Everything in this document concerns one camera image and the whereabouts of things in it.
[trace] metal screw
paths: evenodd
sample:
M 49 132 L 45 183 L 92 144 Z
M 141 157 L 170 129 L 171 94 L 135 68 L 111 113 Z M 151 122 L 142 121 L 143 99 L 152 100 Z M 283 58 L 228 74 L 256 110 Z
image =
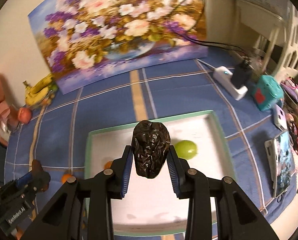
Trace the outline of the metal screw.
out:
M 224 181 L 225 181 L 225 183 L 230 184 L 230 183 L 233 182 L 233 179 L 231 177 L 229 177 L 229 176 L 226 176 L 226 177 L 224 177 Z
M 190 174 L 190 175 L 196 175 L 197 174 L 197 170 L 196 169 L 188 169 L 188 174 Z
M 67 178 L 67 182 L 68 182 L 69 184 L 72 184 L 72 183 L 76 182 L 76 177 L 71 176 L 71 177 Z
M 113 170 L 112 170 L 112 169 L 105 169 L 105 170 L 103 171 L 103 173 L 104 173 L 105 175 L 111 175 L 111 174 L 113 173 Z

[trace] beige wall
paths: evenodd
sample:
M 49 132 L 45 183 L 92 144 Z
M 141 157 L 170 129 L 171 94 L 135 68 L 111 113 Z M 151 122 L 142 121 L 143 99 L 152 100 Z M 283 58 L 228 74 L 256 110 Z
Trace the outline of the beige wall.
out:
M 28 14 L 44 0 L 8 0 L 0 11 L 0 73 L 5 77 L 9 99 L 24 105 L 23 81 L 35 84 L 49 73 L 30 29 Z M 207 35 L 210 41 L 230 42 L 234 0 L 208 0 Z M 254 31 L 241 27 L 238 44 L 252 46 Z

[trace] plaid tablecloth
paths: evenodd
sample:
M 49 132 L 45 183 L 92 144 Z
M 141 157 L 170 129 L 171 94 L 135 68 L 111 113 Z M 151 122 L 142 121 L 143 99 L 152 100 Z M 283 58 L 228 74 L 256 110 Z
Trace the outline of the plaid tablecloth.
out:
M 214 67 L 233 68 L 237 64 L 227 52 L 213 48 L 202 60 Z M 212 72 L 197 60 L 185 60 L 113 76 L 66 95 L 58 93 L 50 106 L 35 111 L 31 122 L 11 135 L 5 182 L 27 173 L 33 158 L 40 160 L 51 175 L 51 183 L 48 191 L 36 197 L 39 213 L 60 188 L 65 171 L 83 177 L 90 131 L 213 110 L 225 132 L 238 184 L 266 219 L 273 222 L 296 194 L 296 176 L 292 176 L 283 201 L 278 203 L 271 197 L 272 181 L 264 142 L 280 131 L 273 124 L 270 111 L 259 111 L 249 94 L 235 101 L 212 79 Z M 178 239 L 183 235 L 170 237 Z

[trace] banana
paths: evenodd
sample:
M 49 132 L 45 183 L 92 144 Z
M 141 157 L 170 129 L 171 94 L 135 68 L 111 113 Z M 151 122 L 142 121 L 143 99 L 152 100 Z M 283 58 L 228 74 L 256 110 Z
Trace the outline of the banana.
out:
M 26 93 L 25 102 L 28 106 L 33 106 L 40 103 L 49 93 L 49 88 L 45 87 L 40 92 L 33 94 L 32 92 Z
M 34 87 L 31 88 L 31 93 L 39 93 L 43 88 L 49 86 L 52 82 L 52 74 L 50 73 L 49 75 L 41 79 Z

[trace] tray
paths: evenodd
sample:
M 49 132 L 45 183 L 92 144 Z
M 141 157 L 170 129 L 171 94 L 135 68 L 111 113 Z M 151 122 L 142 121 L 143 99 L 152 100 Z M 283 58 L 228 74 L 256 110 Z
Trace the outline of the tray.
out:
M 188 161 L 190 167 L 207 177 L 235 179 L 229 148 L 219 121 L 213 111 L 202 111 L 152 120 L 168 129 L 171 144 L 191 140 L 198 154 Z M 90 132 L 85 157 L 85 178 L 104 169 L 106 162 L 120 158 L 126 145 L 131 144 L 137 123 Z M 128 192 L 122 200 L 112 200 L 112 220 L 116 235 L 159 236 L 184 232 L 189 200 L 177 199 L 173 192 L 168 165 L 165 163 L 155 179 L 136 174 L 132 165 Z M 216 205 L 211 198 L 212 219 L 216 222 Z

